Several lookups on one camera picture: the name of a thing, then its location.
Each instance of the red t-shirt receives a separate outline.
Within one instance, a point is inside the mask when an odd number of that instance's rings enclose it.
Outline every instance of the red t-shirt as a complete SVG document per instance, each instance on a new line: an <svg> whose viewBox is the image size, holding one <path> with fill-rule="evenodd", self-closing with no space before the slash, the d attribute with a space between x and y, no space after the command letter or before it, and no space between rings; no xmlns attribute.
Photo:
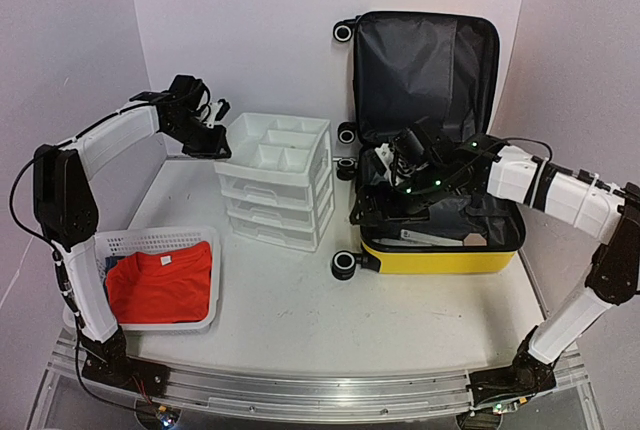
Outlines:
<svg viewBox="0 0 640 430"><path fill-rule="evenodd" d="M107 274L111 311L118 323L199 322L209 313L211 264L207 242L134 253Z"/></svg>

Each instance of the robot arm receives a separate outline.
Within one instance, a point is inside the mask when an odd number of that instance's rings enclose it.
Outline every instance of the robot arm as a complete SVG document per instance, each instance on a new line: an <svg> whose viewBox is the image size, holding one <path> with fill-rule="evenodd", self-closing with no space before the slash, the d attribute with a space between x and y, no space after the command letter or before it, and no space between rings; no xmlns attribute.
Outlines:
<svg viewBox="0 0 640 430"><path fill-rule="evenodd" d="M536 208L582 230L600 245L585 276L522 342L511 366L470 375L470 390L479 408L518 402L552 389L553 367L561 353L606 310L637 294L640 268L637 186L628 183L620 189L597 175L574 174L513 146L505 146L497 156L487 193Z"/></svg>
<svg viewBox="0 0 640 430"><path fill-rule="evenodd" d="M85 365L87 378L126 386L137 374L149 394L162 393L154 380L166 369L157 364L149 368L126 356L124 333L109 307L96 262L98 208L89 181L113 158L158 132L183 143L187 155L229 158L226 129L217 124L229 104L201 104L205 94L209 100L201 80L179 75L166 92L143 92L131 99L139 103L105 117L70 141L36 150L34 213L44 237L57 249L58 286L75 316L88 360L96 361ZM145 381L145 373L154 375Z"/></svg>
<svg viewBox="0 0 640 430"><path fill-rule="evenodd" d="M376 149L386 182L363 186L351 222L428 218L431 205L464 192L489 194L542 211L600 242L585 277L551 317L534 328L509 367L475 372L469 389L476 408L519 402L555 386L561 353L607 309L637 293L640 267L640 189L574 173L485 134L454 145L419 121Z"/></svg>

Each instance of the cable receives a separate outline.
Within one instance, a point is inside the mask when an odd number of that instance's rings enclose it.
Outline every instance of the cable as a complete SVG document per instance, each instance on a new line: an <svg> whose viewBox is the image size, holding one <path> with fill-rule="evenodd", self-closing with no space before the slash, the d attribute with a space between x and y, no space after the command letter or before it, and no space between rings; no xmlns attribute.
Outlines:
<svg viewBox="0 0 640 430"><path fill-rule="evenodd" d="M547 149L547 152L549 152L549 160L547 161L547 163L553 160L553 148L551 148L551 145L549 145L547 142L543 142L542 140L534 140L533 138L524 137L508 137L502 138L501 140L506 143L509 143L510 141L537 143L538 145L542 145L543 147L545 147Z"/></svg>
<svg viewBox="0 0 640 430"><path fill-rule="evenodd" d="M171 100L168 102L165 102L167 105L175 105L176 103L180 103L188 98L191 98L199 89L200 87L204 87L204 92L207 95L207 103L205 105L208 105L209 102L211 102L211 93L209 92L209 87L207 87L205 85L205 83L201 80L198 79L197 80L198 84L193 88L193 90L191 90L189 93L187 93L186 95L183 95L180 98L177 98L175 100ZM94 128L96 128L99 125L102 125L104 122L106 122L107 120L111 120L114 117L117 117L118 115L122 115L123 113L127 113L131 110L135 110L137 108L142 108L142 107L153 107L156 106L156 104L158 103L162 103L161 100L165 98L165 96L160 97L159 99L153 100L151 102L144 102L144 103L136 103L135 105L131 105L129 107L123 108L121 110L118 110L117 112L113 112L109 115L107 115L106 117L102 117L100 120L98 120L95 123L92 123L91 125L89 125L87 128L85 128L84 130L82 130L80 133L78 133L75 136L75 139L78 140L81 137L83 137L84 135L86 135L87 133L89 133L91 130L93 130ZM205 105L202 105L200 108L198 108L195 113L199 113L201 110L203 110L203 107Z"/></svg>
<svg viewBox="0 0 640 430"><path fill-rule="evenodd" d="M123 410L127 410L127 411L131 411L134 413L145 413L147 415L151 415L153 417L156 417L156 413L153 412L147 412L143 409L137 409L137 408L133 408L133 407L129 407L127 405L122 405L120 403L117 402L112 402L111 400L107 400L106 398L102 398L98 395L96 395L95 393L93 393L91 390L89 390L87 388L87 386L84 384L84 382L82 381L82 375L80 374L80 327L78 327L78 325L76 324L76 349L75 349L75 370L76 370L76 378L78 379L78 383L80 384L80 387L82 387L82 389L89 394L91 397L93 397L94 399L98 400L99 402L102 403L106 403L107 405L111 405L113 407L117 407L117 408L121 408ZM134 381L136 383L136 386L138 386L138 388L140 389L137 380L134 377ZM146 396L146 394L142 394L143 398L147 401L147 403L149 403L149 405L155 405L153 402L151 402L151 399Z"/></svg>
<svg viewBox="0 0 640 430"><path fill-rule="evenodd" d="M71 140L67 140L66 142L63 142L59 145L55 145L52 150L57 150L60 147L63 147L65 145L68 145L69 143L71 143ZM14 200L15 200L15 195L16 195L16 189L18 188L18 185L20 183L20 180L22 180L23 175L26 173L26 171L29 169L29 167L31 165L33 165L35 162L37 162L38 160L40 160L41 158L43 158L48 152L43 152L40 155L37 155L35 157L33 157L31 160L29 160L18 172L18 175L16 175L16 178L13 181L13 184L11 185L11 191L9 192L9 213L11 214L11 218L13 219L14 223L20 227L20 229L22 229L22 231L28 233L29 235L32 235L33 237L37 238L38 240L43 241L44 243L46 243L47 245L49 245L53 251L55 253L58 253L58 249L55 247L55 245L51 242L51 240L49 240L48 238L46 238L45 236L39 234L38 232L32 230L31 228L27 227L24 223L22 223L22 221L18 218L18 215L16 214L16 210L15 210L15 205L14 205Z"/></svg>
<svg viewBox="0 0 640 430"><path fill-rule="evenodd" d="M507 137L507 138L500 138L498 140L496 140L495 142L493 142L491 145L489 145L487 148L485 148L482 152L480 152L480 154L478 154L476 157L472 158L470 161L468 161L466 164L464 164L462 167L460 167L460 169L458 169L456 172L453 173L453 175L450 175L449 177L445 178L440 185L442 187L444 187L444 184L446 184L447 182L455 179L458 177L458 175L464 171L466 171L469 167L471 167L478 159L484 157L489 150L495 148L496 146L503 144L503 143L509 143L510 141L523 141L523 142L531 142L531 143L537 143L539 145L544 146L547 151L549 152L549 159L547 160L547 163L549 163L552 159L553 159L553 149L551 148L551 145L549 145L546 142L543 142L541 140L533 140L530 138L524 138L524 137ZM425 189L425 191L420 192L418 191L416 194L417 195L421 195L423 193L427 193L427 190L431 190L432 188L428 188Z"/></svg>

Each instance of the white basket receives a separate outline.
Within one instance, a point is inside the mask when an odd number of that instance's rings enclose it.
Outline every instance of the white basket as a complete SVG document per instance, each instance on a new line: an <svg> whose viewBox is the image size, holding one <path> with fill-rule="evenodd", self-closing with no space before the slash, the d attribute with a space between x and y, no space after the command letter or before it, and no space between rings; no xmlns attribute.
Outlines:
<svg viewBox="0 0 640 430"><path fill-rule="evenodd" d="M128 332L161 333L198 333L206 331L216 316L216 305L220 292L220 238L214 228L199 227L163 227L144 230L119 230L101 232L95 235L96 264L100 277L105 278L105 259L111 256L133 255L136 252L160 254L192 247L207 242L211 247L213 262L211 265L211 288L209 293L209 313L199 322L122 324ZM65 324L74 326L73 316L65 307Z"/></svg>

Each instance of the open suitcase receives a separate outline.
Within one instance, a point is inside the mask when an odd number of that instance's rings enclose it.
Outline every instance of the open suitcase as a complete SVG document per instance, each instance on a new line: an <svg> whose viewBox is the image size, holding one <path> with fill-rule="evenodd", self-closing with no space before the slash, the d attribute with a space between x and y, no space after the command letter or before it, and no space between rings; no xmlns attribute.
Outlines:
<svg viewBox="0 0 640 430"><path fill-rule="evenodd" d="M418 12L370 12L338 22L334 38L353 38L355 122L340 126L342 142L362 144L356 191L383 181L374 148L428 116L455 142L486 132L498 72L495 27L477 17ZM462 241L480 234L481 246L424 245L403 236ZM430 219L361 227L362 254L338 252L337 278L350 278L357 261L380 273L480 273L502 270L522 246L525 227L513 202L452 196L430 208Z"/></svg>

